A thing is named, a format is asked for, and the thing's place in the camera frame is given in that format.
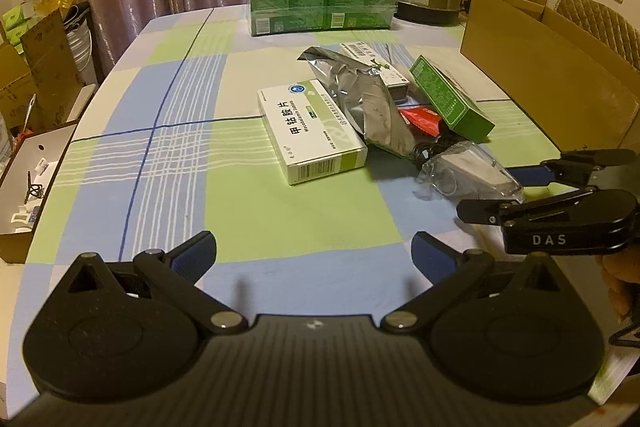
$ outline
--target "yellow plastic bag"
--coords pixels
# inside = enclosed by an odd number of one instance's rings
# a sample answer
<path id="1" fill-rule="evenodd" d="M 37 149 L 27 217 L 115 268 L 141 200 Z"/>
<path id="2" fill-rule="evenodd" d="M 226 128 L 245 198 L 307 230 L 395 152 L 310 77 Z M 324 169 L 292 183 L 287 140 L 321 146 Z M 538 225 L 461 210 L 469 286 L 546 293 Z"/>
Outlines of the yellow plastic bag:
<path id="1" fill-rule="evenodd" d="M 60 15 L 64 20 L 73 3 L 74 0 L 39 0 L 34 3 L 33 9 L 43 17 L 55 12 L 55 10 L 60 10 Z"/>

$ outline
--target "kettle base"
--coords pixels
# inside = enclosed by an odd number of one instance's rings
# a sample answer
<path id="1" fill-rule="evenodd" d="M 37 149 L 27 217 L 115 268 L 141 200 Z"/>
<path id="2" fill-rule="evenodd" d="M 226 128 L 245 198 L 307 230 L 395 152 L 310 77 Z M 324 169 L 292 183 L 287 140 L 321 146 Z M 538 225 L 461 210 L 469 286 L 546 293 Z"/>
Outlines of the kettle base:
<path id="1" fill-rule="evenodd" d="M 417 4 L 398 2 L 396 17 L 403 21 L 434 26 L 451 26 L 458 23 L 458 11 L 434 10 Z"/>

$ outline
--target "hand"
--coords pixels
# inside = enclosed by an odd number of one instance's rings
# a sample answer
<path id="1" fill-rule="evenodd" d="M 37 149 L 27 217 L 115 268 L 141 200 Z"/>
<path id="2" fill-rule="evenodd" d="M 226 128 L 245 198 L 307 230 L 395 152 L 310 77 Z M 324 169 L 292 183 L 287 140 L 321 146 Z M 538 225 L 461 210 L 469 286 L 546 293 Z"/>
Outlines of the hand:
<path id="1" fill-rule="evenodd" d="M 640 246 L 612 255 L 597 255 L 602 277 L 609 287 L 609 299 L 621 320 L 631 313 L 633 293 L 630 284 L 640 284 Z"/>

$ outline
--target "tablecloth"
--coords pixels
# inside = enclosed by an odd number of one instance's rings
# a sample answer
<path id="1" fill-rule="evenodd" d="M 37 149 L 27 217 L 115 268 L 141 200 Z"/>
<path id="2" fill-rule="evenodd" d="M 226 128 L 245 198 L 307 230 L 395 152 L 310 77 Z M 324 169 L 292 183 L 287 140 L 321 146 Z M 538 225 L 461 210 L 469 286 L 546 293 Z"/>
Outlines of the tablecloth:
<path id="1" fill-rule="evenodd" d="M 10 338 L 9 414 L 36 392 L 24 333 L 75 257 L 128 261 L 200 230 L 218 242 L 198 287 L 242 312 L 371 314 L 379 321 L 430 287 L 409 242 L 426 230 L 463 250 L 447 201 L 417 195 L 415 168 L 370 148 L 367 166 L 302 185 L 284 181 L 259 118 L 257 89 L 313 78 L 309 46 L 365 41 L 393 64 L 419 54 L 449 71 L 496 124 L 487 146 L 505 166 L 558 151 L 459 52 L 464 28 L 397 22 L 391 30 L 252 38 L 246 7 L 151 21 L 99 89 L 50 191 L 27 259 Z"/>

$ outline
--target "triangular hole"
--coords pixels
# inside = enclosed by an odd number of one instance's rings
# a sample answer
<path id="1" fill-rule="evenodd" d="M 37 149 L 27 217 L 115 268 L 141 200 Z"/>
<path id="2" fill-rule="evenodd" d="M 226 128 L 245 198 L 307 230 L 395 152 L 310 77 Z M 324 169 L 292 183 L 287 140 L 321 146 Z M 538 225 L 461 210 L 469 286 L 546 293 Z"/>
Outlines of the triangular hole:
<path id="1" fill-rule="evenodd" d="M 556 283 L 553 275 L 551 275 L 549 269 L 543 264 L 534 266 L 524 286 L 525 288 L 542 290 L 546 292 L 560 291 L 560 287 L 558 286 L 558 283 Z"/>
<path id="2" fill-rule="evenodd" d="M 78 275 L 69 286 L 69 293 L 80 293 L 91 290 L 97 290 L 100 286 L 98 285 L 98 279 L 95 275 L 93 266 L 82 266 Z"/>

